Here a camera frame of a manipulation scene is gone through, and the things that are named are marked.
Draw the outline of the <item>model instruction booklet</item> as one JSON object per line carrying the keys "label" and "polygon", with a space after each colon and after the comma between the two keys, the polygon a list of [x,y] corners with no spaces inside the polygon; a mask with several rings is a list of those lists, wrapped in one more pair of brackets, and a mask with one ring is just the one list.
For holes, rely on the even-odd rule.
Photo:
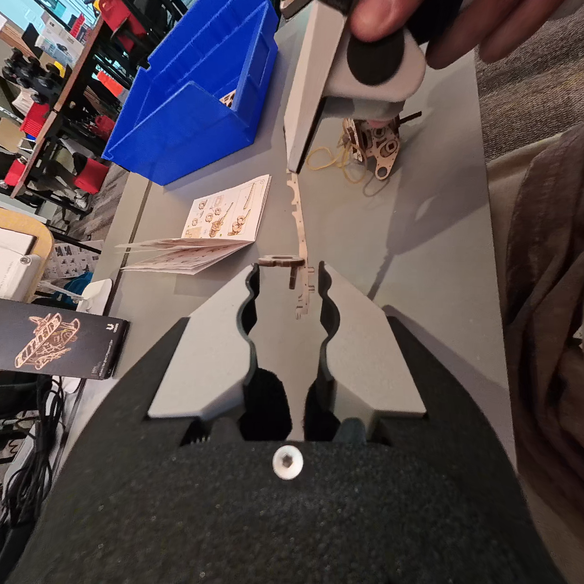
{"label": "model instruction booklet", "polygon": [[195,275],[256,241],[269,174],[196,199],[182,234],[128,245],[126,272]]}

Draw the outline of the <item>red storage bin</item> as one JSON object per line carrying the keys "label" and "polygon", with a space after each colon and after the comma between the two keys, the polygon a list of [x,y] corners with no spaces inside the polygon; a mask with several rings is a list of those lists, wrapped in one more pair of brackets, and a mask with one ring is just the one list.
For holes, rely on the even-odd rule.
{"label": "red storage bin", "polygon": [[97,194],[106,179],[109,167],[97,160],[88,158],[82,171],[78,172],[74,179],[74,185],[77,189],[95,195]]}

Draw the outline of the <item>black model kit box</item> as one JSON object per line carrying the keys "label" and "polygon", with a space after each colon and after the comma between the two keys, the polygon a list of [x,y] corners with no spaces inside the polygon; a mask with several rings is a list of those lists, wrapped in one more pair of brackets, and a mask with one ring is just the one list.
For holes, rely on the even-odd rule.
{"label": "black model kit box", "polygon": [[1,369],[109,378],[128,331],[122,319],[1,300]]}

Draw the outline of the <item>black round parts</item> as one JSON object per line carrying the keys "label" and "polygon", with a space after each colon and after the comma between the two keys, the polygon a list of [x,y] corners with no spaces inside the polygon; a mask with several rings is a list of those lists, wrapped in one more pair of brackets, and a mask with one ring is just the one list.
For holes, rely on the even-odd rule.
{"label": "black round parts", "polygon": [[60,71],[52,64],[42,66],[32,56],[27,58],[18,48],[12,48],[12,54],[2,66],[2,76],[9,82],[32,91],[33,102],[53,108],[59,99],[64,84]]}

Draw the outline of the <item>wooden flower-shaped disc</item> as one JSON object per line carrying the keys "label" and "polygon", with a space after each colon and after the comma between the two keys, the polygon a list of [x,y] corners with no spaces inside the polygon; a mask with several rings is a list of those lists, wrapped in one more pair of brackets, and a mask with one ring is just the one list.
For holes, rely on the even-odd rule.
{"label": "wooden flower-shaped disc", "polygon": [[265,255],[258,258],[257,263],[262,267],[289,267],[296,269],[305,266],[305,259],[297,255]]}

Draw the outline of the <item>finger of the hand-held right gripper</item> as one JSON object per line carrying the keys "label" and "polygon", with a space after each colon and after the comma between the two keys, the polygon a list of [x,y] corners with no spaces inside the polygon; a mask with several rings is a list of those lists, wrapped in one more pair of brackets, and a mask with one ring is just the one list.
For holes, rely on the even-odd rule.
{"label": "finger of the hand-held right gripper", "polygon": [[284,113],[287,169],[299,173],[321,115],[321,100],[346,25],[349,1],[312,1]]}

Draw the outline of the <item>teal bag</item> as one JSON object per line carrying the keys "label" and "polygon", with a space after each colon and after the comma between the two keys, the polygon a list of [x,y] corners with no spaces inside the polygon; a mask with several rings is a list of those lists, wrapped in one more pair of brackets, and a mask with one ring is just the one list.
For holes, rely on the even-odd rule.
{"label": "teal bag", "polygon": [[[86,272],[80,276],[72,279],[60,279],[55,281],[50,281],[54,286],[68,290],[74,294],[82,295],[85,288],[92,281],[93,272]],[[68,304],[75,304],[74,300],[67,294],[60,293],[58,291],[53,291],[53,299],[62,301]]]}

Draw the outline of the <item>wooden display board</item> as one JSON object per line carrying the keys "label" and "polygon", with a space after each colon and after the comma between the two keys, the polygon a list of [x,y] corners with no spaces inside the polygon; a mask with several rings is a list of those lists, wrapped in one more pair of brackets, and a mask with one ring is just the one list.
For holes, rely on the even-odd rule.
{"label": "wooden display board", "polygon": [[1,208],[1,228],[35,236],[33,254],[40,256],[40,266],[28,290],[24,303],[30,303],[42,279],[43,273],[54,249],[54,237],[46,225],[37,216],[26,215],[19,211]]}

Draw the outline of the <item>wooden cage-shaped model assembly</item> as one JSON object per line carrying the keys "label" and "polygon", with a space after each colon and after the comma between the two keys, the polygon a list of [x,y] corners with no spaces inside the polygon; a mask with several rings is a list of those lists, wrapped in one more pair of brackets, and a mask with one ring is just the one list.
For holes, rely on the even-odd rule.
{"label": "wooden cage-shaped model assembly", "polygon": [[387,179],[401,148],[399,129],[403,124],[416,120],[421,115],[422,112],[419,111],[405,117],[397,116],[382,127],[373,127],[365,120],[344,118],[340,138],[340,145],[343,147],[341,168],[345,169],[351,162],[367,168],[368,160],[374,159],[375,178]]}

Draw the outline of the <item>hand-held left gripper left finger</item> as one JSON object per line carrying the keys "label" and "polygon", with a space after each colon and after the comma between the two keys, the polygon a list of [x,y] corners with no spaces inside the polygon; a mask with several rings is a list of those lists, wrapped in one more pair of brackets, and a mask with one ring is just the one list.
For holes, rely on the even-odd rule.
{"label": "hand-held left gripper left finger", "polygon": [[249,337],[258,295],[259,266],[250,264],[189,315],[149,418],[212,422],[244,412],[245,389],[258,368]]}

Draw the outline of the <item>printed paper sheet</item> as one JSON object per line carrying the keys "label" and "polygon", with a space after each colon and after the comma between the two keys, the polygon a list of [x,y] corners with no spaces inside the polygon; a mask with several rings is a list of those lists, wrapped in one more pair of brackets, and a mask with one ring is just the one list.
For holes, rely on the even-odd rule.
{"label": "printed paper sheet", "polygon": [[100,253],[72,244],[56,242],[43,273],[43,279],[73,279],[85,273],[93,273],[99,258]]}

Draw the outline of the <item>person's right hand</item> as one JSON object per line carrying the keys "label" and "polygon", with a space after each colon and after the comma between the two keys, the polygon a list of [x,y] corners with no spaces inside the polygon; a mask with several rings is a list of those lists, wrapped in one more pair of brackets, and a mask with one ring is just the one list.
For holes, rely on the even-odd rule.
{"label": "person's right hand", "polygon": [[[421,1],[359,1],[349,18],[353,35],[373,42],[405,25]],[[565,1],[472,1],[447,30],[430,40],[426,61],[444,69],[479,48],[486,63],[507,57],[550,19]]]}

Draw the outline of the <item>black frame workbench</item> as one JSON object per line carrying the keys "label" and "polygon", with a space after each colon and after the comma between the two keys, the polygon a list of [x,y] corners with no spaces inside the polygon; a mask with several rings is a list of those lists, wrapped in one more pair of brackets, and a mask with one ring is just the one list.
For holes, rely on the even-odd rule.
{"label": "black frame workbench", "polygon": [[95,146],[98,148],[98,153],[101,154],[105,146],[95,141],[86,139],[73,128],[72,123],[68,120],[68,110],[71,108],[71,103],[78,104],[80,96],[84,94],[85,89],[89,83],[90,77],[97,66],[98,59],[104,55],[110,55],[113,61],[118,62],[121,66],[128,70],[129,78],[124,78],[119,75],[117,69],[112,69],[109,72],[111,77],[118,79],[118,83],[125,89],[130,89],[131,84],[137,74],[137,70],[132,69],[129,62],[128,55],[125,53],[119,54],[115,51],[117,33],[123,33],[126,36],[131,36],[131,29],[123,21],[120,23],[118,29],[113,30],[109,23],[103,18],[101,13],[98,17],[97,23],[87,38],[87,42],[83,48],[81,56],[67,78],[62,91],[47,113],[43,115],[43,126],[40,128],[39,134],[36,137],[34,150],[23,167],[18,181],[14,186],[9,185],[7,193],[12,200],[16,200],[26,193],[27,190],[32,191],[29,183],[32,180],[37,180],[42,175],[48,158],[48,150],[45,148],[45,143],[49,140],[58,137],[59,133],[64,133],[70,130],[73,133],[73,139],[82,144],[85,148]]}

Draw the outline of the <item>blue plastic bin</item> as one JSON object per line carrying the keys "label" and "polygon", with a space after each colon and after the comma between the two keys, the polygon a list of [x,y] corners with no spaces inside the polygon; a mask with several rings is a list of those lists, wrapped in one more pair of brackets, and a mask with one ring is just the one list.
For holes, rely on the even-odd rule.
{"label": "blue plastic bin", "polygon": [[167,185],[252,145],[278,24],[270,1],[196,1],[138,70],[101,157]]}

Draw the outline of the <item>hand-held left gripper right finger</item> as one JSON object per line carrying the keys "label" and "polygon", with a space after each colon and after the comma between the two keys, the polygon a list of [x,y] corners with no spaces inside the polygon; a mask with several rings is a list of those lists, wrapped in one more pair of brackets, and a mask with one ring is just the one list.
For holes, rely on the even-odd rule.
{"label": "hand-held left gripper right finger", "polygon": [[385,312],[331,265],[318,266],[322,299],[318,405],[337,420],[422,419],[426,407]]}

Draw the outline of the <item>wooden toothed strip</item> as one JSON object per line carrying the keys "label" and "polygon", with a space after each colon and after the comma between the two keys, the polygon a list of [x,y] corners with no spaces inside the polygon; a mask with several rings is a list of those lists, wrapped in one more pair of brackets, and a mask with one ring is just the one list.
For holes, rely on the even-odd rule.
{"label": "wooden toothed strip", "polygon": [[287,186],[293,191],[292,205],[294,207],[292,216],[296,222],[298,237],[298,256],[303,259],[303,266],[298,268],[297,280],[300,281],[300,293],[296,306],[296,319],[307,315],[309,312],[311,295],[315,291],[312,283],[315,270],[308,262],[308,246],[305,236],[303,210],[301,205],[300,189],[298,185],[298,176],[292,171],[287,171]]}

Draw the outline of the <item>tan rubber band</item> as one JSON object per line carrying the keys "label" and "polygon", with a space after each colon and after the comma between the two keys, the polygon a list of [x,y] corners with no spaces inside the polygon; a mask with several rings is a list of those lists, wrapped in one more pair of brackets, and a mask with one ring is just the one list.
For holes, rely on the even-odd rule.
{"label": "tan rubber band", "polygon": [[358,148],[355,154],[353,147],[347,145],[341,155],[340,169],[349,183],[356,185],[363,182],[368,173],[368,160],[364,151]]}
{"label": "tan rubber band", "polygon": [[331,149],[321,146],[313,149],[306,158],[305,164],[311,171],[323,171],[329,168],[338,167],[342,157],[342,149],[337,147]]}

